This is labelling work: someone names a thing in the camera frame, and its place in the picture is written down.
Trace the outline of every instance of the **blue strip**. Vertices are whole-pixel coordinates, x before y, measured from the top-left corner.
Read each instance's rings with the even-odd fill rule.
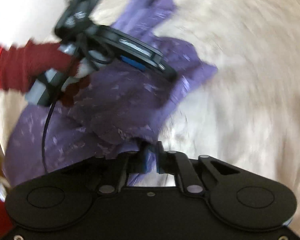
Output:
[[[121,60],[125,63],[128,63],[129,65],[137,68],[137,69],[140,69],[140,70],[145,70],[146,69],[146,66],[145,65],[142,65],[141,63],[139,62],[136,62],[135,60],[132,60],[128,57],[125,57],[125,56],[120,56],[121,57]]]

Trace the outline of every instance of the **white surface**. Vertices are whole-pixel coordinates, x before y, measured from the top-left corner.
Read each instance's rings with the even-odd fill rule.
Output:
[[[20,18],[15,19],[19,29],[11,28],[15,33],[1,32],[1,42],[49,35],[62,8],[49,15],[53,0],[42,11],[35,9],[36,0],[28,1],[4,1],[5,13]],[[95,19],[113,22],[127,1],[104,0]],[[219,73],[180,104],[160,140],[166,149],[192,158],[212,155],[290,187],[298,199],[290,226],[300,235],[300,0],[175,1],[178,11],[156,33],[193,43],[200,58],[215,64]],[[21,15],[20,3],[25,6]],[[40,17],[30,17],[28,7],[50,27],[35,30]],[[5,129],[0,136],[8,138],[11,129]]]

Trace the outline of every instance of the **beige blanket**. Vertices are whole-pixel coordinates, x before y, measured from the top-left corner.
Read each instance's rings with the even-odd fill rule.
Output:
[[[104,0],[95,20],[111,23],[127,1]],[[300,235],[300,0],[175,2],[177,12],[156,34],[191,42],[200,58],[215,64],[219,73],[178,106],[159,139],[166,149],[192,158],[212,155],[290,187],[298,199],[290,227]],[[40,17],[35,15],[33,28],[23,29],[20,43],[31,36],[43,40],[49,35],[36,27]],[[49,18],[45,28],[50,30],[56,20]],[[8,44],[16,36],[2,42]],[[21,102],[19,110],[25,102],[21,96],[8,101],[3,97],[0,94],[4,150],[18,118],[16,103],[9,107],[8,101]]]

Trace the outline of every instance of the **person's hand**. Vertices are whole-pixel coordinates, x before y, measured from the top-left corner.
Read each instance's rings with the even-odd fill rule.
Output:
[[[34,44],[29,41],[22,48],[12,46],[5,50],[0,47],[0,89],[15,89],[25,93],[29,91],[35,78],[50,68],[65,72],[71,56],[58,50],[59,46],[59,43]],[[76,76],[78,69],[79,62],[75,61],[70,75]],[[60,98],[63,105],[71,106],[73,96],[88,85],[88,77],[69,85]]]

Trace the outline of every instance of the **purple fabric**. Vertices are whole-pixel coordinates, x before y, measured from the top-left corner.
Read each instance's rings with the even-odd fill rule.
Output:
[[[140,138],[155,142],[176,105],[216,73],[215,67],[201,62],[188,42],[152,34],[174,9],[172,0],[131,0],[113,27],[159,49],[178,71],[178,80],[171,84],[119,61],[93,74],[91,85],[76,96],[74,107],[56,106],[46,139],[49,171],[91,156],[114,158],[138,150]],[[43,174],[41,137],[47,113],[47,108],[27,106],[10,137],[3,169],[13,186]],[[149,155],[148,167],[153,163]],[[137,179],[133,176],[130,182]]]

